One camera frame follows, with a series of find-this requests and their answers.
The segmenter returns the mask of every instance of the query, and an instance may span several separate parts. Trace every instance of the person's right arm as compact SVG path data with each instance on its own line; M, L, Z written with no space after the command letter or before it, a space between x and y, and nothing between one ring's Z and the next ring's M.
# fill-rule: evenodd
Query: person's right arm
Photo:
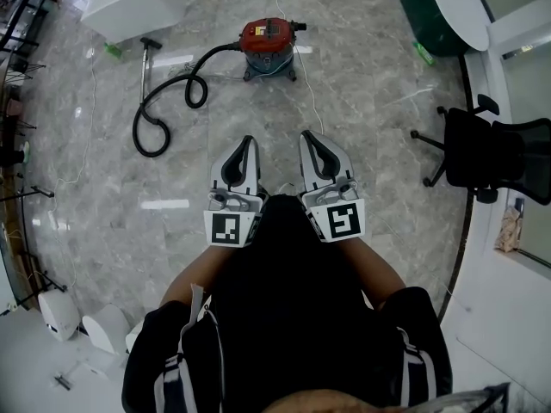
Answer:
M385 260L360 238L337 242L338 248L356 271L369 302L380 310L388 297L404 289L406 284Z

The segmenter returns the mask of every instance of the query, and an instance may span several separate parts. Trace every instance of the chair backrest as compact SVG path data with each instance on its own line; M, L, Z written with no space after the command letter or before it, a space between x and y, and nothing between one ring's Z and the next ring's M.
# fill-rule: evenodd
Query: chair backrest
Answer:
M551 120L492 123L492 188L511 188L551 202Z

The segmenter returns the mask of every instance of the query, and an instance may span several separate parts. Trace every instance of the black office chair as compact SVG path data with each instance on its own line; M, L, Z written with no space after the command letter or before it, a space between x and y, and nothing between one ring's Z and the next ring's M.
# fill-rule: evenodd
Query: black office chair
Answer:
M413 139L444 151L444 161L432 179L423 184L432 188L444 171L450 185L468 188L482 203L493 203L498 188L510 188L542 205L551 202L551 121L533 120L524 124L492 124L476 114L486 110L499 114L498 104L478 96L479 107L472 112L459 108L437 108L446 120L444 144L426 138L417 130Z

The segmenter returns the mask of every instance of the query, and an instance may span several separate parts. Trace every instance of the vacuum cleaner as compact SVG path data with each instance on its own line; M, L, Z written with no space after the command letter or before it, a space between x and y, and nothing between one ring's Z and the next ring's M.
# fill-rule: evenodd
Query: vacuum cleaner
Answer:
M132 138L138 151L145 157L157 157L162 155L170 144L170 130L166 124L159 118L153 118L147 113L147 104L160 92L172 84L187 81L184 93L186 104L190 108L200 108L208 97L208 86L203 78L197 75L197 72L213 55L222 51L239 51L245 54L247 67L243 79L250 81L257 77L279 77L285 76L291 81L296 80L296 73L293 68L294 61L294 43L296 42L297 31L306 31L305 23L288 22L282 18L263 18L248 23L243 32L239 35L239 40L211 49L197 61L197 64L189 74L173 77L155 89L149 95L145 96L145 70L149 62L150 48L160 49L162 45L156 41L142 38L144 44L144 55L142 60L142 74L140 86L140 103L138 111L134 116L132 127ZM191 100L191 87L193 82L198 83L202 89L201 99L198 102ZM138 124L141 117L153 124L159 126L164 132L164 143L156 151L146 150L139 142Z

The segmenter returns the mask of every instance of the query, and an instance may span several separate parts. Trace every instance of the white tabletop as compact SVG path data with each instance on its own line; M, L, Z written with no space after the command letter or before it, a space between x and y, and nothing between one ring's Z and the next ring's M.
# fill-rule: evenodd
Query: white tabletop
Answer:
M446 22L468 45L485 51L490 45L490 18L480 0L436 0Z

